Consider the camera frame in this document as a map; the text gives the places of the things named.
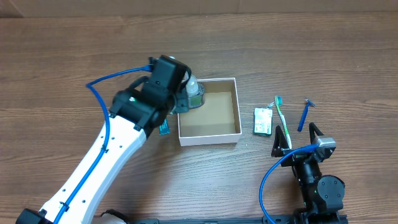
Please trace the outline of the green red toothpaste tube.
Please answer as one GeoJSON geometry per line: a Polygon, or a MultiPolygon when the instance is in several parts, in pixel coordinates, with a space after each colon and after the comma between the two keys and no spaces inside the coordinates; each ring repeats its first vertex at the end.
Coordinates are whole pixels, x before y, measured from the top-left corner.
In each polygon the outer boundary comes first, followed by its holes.
{"type": "Polygon", "coordinates": [[[164,122],[159,126],[159,134],[166,135],[170,133],[170,128],[167,119],[164,119],[164,122]]]}

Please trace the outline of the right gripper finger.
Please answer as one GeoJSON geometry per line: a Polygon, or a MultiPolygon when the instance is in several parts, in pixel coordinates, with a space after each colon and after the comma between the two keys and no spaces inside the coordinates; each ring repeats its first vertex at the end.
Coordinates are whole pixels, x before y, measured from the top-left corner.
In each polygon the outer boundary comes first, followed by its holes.
{"type": "Polygon", "coordinates": [[[313,144],[315,142],[315,138],[317,136],[323,136],[324,134],[318,129],[315,123],[309,124],[309,134],[310,134],[310,142],[313,144]]]}
{"type": "Polygon", "coordinates": [[[290,151],[288,142],[282,128],[278,125],[275,128],[275,139],[271,151],[272,157],[283,157],[290,151]]]}

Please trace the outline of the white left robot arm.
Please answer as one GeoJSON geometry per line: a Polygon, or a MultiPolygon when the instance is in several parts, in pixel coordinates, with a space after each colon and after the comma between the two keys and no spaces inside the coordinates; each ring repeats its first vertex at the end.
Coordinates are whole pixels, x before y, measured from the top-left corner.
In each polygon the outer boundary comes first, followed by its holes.
{"type": "Polygon", "coordinates": [[[91,223],[110,185],[153,129],[168,114],[186,111],[186,90],[119,91],[98,137],[62,188],[40,210],[24,209],[16,223],[91,223]]]}

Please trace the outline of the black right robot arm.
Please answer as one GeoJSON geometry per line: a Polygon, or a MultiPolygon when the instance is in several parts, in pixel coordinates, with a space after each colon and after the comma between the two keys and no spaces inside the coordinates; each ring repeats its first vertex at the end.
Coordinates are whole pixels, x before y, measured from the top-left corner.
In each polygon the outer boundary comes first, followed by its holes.
{"type": "Polygon", "coordinates": [[[293,214],[283,218],[284,223],[348,223],[346,215],[338,212],[343,209],[345,183],[334,175],[323,175],[319,163],[331,157],[336,149],[336,141],[324,135],[314,123],[309,124],[310,143],[316,146],[312,151],[292,154],[287,138],[280,126],[275,128],[272,157],[286,157],[280,163],[282,167],[291,167],[303,198],[303,208],[297,208],[293,214]]]}

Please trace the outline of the clear soap pump bottle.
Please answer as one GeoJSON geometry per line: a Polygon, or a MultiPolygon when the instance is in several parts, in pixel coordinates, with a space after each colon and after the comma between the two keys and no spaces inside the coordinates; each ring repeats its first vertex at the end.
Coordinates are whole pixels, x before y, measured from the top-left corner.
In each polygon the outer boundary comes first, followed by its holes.
{"type": "Polygon", "coordinates": [[[188,79],[185,89],[188,95],[188,107],[190,109],[199,108],[205,103],[205,87],[203,84],[198,83],[194,75],[188,79]]]}

